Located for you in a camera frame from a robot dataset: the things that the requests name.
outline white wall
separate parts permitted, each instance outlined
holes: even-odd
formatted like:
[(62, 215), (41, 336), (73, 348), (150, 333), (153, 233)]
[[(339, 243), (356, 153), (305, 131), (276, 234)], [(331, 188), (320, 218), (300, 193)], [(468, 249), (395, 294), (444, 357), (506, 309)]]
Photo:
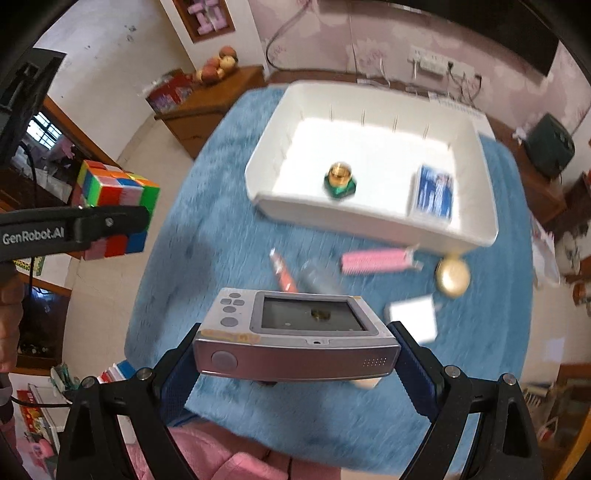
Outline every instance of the white wall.
[(217, 52), (224, 45), (231, 45), (238, 53), (238, 60), (241, 65), (263, 65), (265, 74), (269, 73), (248, 0), (226, 0), (226, 5), (236, 29), (235, 32), (197, 43), (193, 43), (193, 40), (189, 37), (189, 33), (173, 1), (160, 0), (160, 2), (164, 6), (196, 70), (199, 70), (209, 57), (217, 55)]
[(591, 110), (573, 134), (574, 157), (569, 166), (562, 172), (562, 182), (565, 187), (574, 183), (583, 171), (591, 170)]
[(153, 115), (143, 88), (192, 70), (158, 0), (79, 0), (37, 47), (67, 53), (49, 95), (114, 160)]

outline lip gloss tube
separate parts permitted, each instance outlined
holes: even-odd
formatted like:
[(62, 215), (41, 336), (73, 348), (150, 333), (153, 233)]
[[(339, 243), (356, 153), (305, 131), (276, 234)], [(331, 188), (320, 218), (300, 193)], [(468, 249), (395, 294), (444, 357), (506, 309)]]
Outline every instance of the lip gloss tube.
[(296, 281), (293, 279), (289, 270), (287, 269), (285, 260), (283, 260), (283, 257), (279, 254), (279, 252), (277, 252), (275, 248), (273, 248), (269, 253), (269, 258), (273, 264), (273, 273), (277, 278), (277, 282), (279, 283), (281, 291), (298, 293)]

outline electrical outlet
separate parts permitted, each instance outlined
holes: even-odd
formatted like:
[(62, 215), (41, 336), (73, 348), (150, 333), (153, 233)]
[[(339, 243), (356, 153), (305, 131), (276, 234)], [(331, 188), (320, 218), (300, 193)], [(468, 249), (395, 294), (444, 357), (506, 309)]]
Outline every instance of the electrical outlet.
[(461, 61), (455, 60), (451, 57), (446, 57), (445, 55), (441, 55), (421, 47), (415, 47), (414, 45), (410, 47), (408, 61), (414, 61), (423, 70), (435, 73), (437, 75), (446, 74), (449, 62), (453, 63), (452, 73), (457, 77), (461, 78), (465, 74), (467, 79), (472, 79), (476, 74), (474, 67), (466, 63), (462, 63)]

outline human hand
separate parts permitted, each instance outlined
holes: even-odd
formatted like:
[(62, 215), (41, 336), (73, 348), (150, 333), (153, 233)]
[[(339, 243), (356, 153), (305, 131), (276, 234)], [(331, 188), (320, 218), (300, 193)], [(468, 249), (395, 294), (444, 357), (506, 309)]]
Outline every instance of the human hand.
[(14, 265), (0, 264), (0, 372), (10, 372), (17, 364), (23, 297), (24, 288)]

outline green base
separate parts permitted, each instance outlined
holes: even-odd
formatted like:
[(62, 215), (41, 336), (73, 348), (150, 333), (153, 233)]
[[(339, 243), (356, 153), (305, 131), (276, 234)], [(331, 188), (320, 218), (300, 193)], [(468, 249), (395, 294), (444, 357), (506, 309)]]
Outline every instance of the green base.
[(332, 198), (342, 200), (345, 197), (353, 195), (357, 189), (357, 185), (355, 183), (355, 179), (351, 178), (349, 183), (344, 187), (332, 187), (329, 182), (329, 176), (326, 174), (324, 177), (324, 188)]

